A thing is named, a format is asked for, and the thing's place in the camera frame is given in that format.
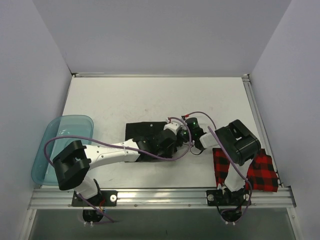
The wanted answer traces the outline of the black long sleeve shirt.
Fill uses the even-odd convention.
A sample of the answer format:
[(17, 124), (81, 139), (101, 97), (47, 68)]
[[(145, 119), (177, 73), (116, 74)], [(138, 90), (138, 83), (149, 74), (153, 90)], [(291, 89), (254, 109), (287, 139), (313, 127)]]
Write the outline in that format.
[(150, 153), (149, 137), (163, 131), (166, 124), (165, 121), (127, 123), (125, 126), (125, 139), (132, 139), (139, 149)]

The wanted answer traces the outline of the red black plaid shirt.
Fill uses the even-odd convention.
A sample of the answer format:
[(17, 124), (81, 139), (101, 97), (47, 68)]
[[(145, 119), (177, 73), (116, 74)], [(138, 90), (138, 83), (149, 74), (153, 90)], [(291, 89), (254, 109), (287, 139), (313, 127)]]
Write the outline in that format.
[[(217, 188), (221, 188), (230, 170), (230, 162), (220, 148), (213, 148), (214, 175)], [(273, 167), (272, 157), (262, 148), (249, 165), (247, 179), (254, 190), (264, 192), (278, 191), (278, 177)]]

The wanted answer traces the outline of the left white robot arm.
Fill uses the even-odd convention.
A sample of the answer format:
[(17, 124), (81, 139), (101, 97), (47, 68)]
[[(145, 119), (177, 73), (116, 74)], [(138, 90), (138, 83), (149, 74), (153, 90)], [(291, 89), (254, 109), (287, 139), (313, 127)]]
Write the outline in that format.
[(74, 190), (88, 205), (95, 206), (101, 201), (102, 193), (97, 180), (87, 176), (88, 171), (121, 162), (169, 159), (177, 151), (176, 141), (177, 134), (169, 129), (114, 146), (88, 145), (75, 140), (52, 160), (58, 187), (61, 191)]

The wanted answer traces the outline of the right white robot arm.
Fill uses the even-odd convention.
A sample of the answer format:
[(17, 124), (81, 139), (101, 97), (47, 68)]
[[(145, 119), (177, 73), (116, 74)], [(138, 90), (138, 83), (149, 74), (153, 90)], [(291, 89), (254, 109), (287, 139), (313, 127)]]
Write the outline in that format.
[(179, 144), (191, 142), (199, 151), (219, 146), (225, 154), (229, 166), (222, 183), (226, 189), (222, 191), (221, 197), (226, 204), (234, 204), (240, 198), (238, 190), (246, 184), (245, 177), (250, 163), (261, 149), (260, 141), (239, 119), (215, 130), (214, 134), (204, 132), (195, 117), (185, 122), (189, 130), (180, 128), (177, 131)]

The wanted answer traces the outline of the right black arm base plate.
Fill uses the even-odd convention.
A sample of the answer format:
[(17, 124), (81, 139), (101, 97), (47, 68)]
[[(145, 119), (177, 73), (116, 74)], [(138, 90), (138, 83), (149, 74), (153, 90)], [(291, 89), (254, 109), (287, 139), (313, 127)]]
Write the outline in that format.
[(238, 191), (229, 189), (209, 189), (206, 191), (207, 205), (210, 207), (238, 207), (251, 205), (250, 192), (241, 188)]

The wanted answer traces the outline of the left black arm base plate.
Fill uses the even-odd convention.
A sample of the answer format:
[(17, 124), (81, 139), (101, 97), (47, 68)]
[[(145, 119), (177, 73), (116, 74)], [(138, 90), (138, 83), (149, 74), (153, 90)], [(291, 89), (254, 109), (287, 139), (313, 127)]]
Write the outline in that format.
[(116, 190), (101, 190), (94, 187), (76, 187), (71, 201), (72, 207), (115, 207), (117, 205), (118, 192)]

